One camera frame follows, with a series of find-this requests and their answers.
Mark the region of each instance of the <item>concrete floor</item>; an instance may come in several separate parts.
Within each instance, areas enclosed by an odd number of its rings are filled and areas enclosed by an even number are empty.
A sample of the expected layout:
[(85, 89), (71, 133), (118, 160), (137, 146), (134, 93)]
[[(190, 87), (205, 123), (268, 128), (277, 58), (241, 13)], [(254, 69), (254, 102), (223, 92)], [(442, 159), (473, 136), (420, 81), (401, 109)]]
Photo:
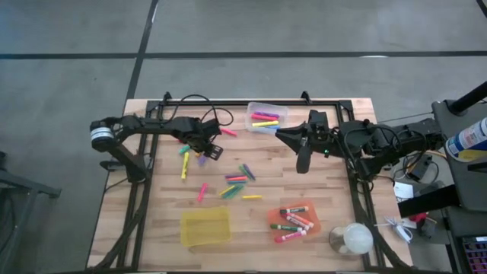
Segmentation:
[[(136, 53), (151, 0), (0, 2), (1, 53)], [(483, 50), (475, 1), (160, 0), (148, 52)], [(107, 159), (92, 120), (120, 115), (134, 59), (0, 60), (0, 150), (12, 173), (63, 189), (41, 199), (18, 272), (83, 269)], [(371, 97), (379, 120), (422, 113), (485, 81), (487, 57), (145, 60), (136, 98)], [(447, 168), (442, 176), (448, 180)], [(415, 265), (440, 269), (438, 247)]]

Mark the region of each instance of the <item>wooden tabletop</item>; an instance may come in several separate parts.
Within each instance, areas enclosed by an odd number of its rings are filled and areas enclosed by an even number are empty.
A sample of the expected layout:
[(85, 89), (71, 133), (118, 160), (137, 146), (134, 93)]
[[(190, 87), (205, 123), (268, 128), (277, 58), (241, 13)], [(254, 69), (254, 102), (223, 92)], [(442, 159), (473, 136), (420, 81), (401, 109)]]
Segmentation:
[[(376, 121), (370, 98), (349, 100), (353, 103), (356, 119)], [(125, 114), (143, 116), (146, 103), (147, 100), (128, 100)], [(334, 227), (346, 226), (355, 221), (343, 160), (334, 157), (326, 159), (314, 153), (310, 171), (297, 174), (296, 155), (290, 148), (273, 135), (245, 130), (246, 107), (228, 109), (234, 114), (235, 121), (227, 128), (237, 132), (238, 137), (218, 136), (215, 144), (224, 148), (224, 153), (218, 161), (208, 160), (204, 167), (198, 166), (196, 156), (191, 153), (186, 180), (180, 178), (183, 158), (178, 151), (183, 145), (168, 135), (159, 137), (139, 270), (363, 270), (360, 257), (340, 256), (328, 243), (329, 232)], [(289, 107), (287, 126), (297, 126), (307, 120), (311, 109), (326, 111), (329, 126), (338, 125), (334, 107), (305, 106)], [(180, 107), (177, 115), (201, 116), (207, 110), (208, 107)], [(172, 111), (173, 107), (168, 107), (164, 117), (169, 117)], [(218, 116), (222, 123), (229, 119), (224, 112), (218, 112)], [(135, 153), (139, 139), (138, 135), (131, 136), (124, 145)], [(240, 199), (240, 195), (231, 200), (219, 197), (218, 193), (227, 187), (223, 175), (238, 172), (239, 164), (247, 164), (257, 176), (257, 180), (248, 183), (241, 195), (263, 195), (262, 200), (245, 201)], [(112, 172), (107, 186), (125, 177), (125, 171)], [(203, 202), (198, 203), (196, 197), (203, 183), (208, 183), (209, 187)], [(372, 199), (377, 222), (384, 223), (384, 216), (399, 219), (391, 182), (376, 180), (374, 184)], [(129, 191), (129, 183), (122, 183), (105, 194), (88, 266), (100, 262), (120, 235)], [(315, 236), (276, 244), (270, 235), (267, 212), (302, 200), (310, 200), (314, 204), (321, 232)], [(216, 206), (227, 206), (230, 211), (231, 241), (184, 247), (180, 243), (182, 213)], [(380, 227), (380, 232), (399, 257), (411, 265), (407, 244), (391, 228)], [(131, 257), (132, 246), (129, 245), (127, 263), (130, 263)]]

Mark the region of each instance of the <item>black floor stripe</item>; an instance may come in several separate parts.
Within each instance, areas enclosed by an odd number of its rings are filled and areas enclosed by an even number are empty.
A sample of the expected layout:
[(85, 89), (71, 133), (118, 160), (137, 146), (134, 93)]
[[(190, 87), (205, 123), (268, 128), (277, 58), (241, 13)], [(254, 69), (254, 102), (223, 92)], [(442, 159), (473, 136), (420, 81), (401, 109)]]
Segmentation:
[[(141, 43), (147, 49), (148, 35)], [(468, 57), (487, 56), (487, 50), (411, 51), (411, 52), (241, 52), (241, 53), (60, 53), (0, 54), (0, 59), (137, 59), (140, 73), (143, 59), (272, 59), (272, 58), (381, 58), (381, 57)]]
[(0, 54), (0, 59), (135, 59), (137, 53), (28, 53)]
[(149, 37), (151, 36), (152, 24), (154, 23), (155, 12), (158, 7), (159, 0), (152, 0), (149, 13), (147, 15), (147, 21), (145, 22), (144, 33), (142, 34), (142, 40), (140, 47), (138, 48), (137, 59), (135, 61), (134, 70), (132, 71), (132, 77), (130, 78), (129, 89), (127, 91), (126, 100), (133, 99), (135, 96), (135, 90), (137, 89), (138, 77), (142, 69), (142, 63), (144, 62), (144, 54), (147, 49)]
[(487, 50), (414, 52), (146, 53), (146, 59), (381, 58), (487, 56)]
[(487, 7), (485, 6), (484, 1), (483, 0), (476, 0), (476, 1), (477, 1), (477, 4), (480, 7), (480, 10), (484, 14), (484, 16), (487, 18)]

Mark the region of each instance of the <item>spray can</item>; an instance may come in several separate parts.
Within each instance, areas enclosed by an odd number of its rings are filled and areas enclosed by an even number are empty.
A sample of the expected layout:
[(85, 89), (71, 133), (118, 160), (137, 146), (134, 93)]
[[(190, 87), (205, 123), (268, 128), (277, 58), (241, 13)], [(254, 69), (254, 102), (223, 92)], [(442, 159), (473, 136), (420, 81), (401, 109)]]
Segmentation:
[(462, 162), (487, 156), (487, 117), (450, 137), (445, 150)]

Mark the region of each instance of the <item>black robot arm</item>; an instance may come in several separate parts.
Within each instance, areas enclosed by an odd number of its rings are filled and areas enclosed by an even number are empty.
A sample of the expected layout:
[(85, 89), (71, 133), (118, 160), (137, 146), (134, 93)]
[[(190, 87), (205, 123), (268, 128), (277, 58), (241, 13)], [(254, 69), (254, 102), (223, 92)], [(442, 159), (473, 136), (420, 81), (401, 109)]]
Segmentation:
[(91, 146), (99, 152), (109, 152), (126, 167), (128, 181), (140, 183), (149, 177), (143, 155), (134, 155), (124, 145), (134, 134), (171, 135), (206, 157), (218, 160), (223, 148), (213, 145), (212, 139), (220, 135), (216, 119), (202, 122), (200, 118), (179, 116), (173, 119), (140, 118), (137, 116), (107, 117), (90, 125)]
[(444, 138), (433, 119), (389, 127), (369, 120), (349, 121), (330, 129), (326, 113), (311, 110), (307, 123), (278, 129), (275, 136), (296, 154), (298, 173), (307, 173), (314, 152), (344, 158), (360, 180), (371, 180), (386, 164), (397, 164), (414, 151), (437, 150)]

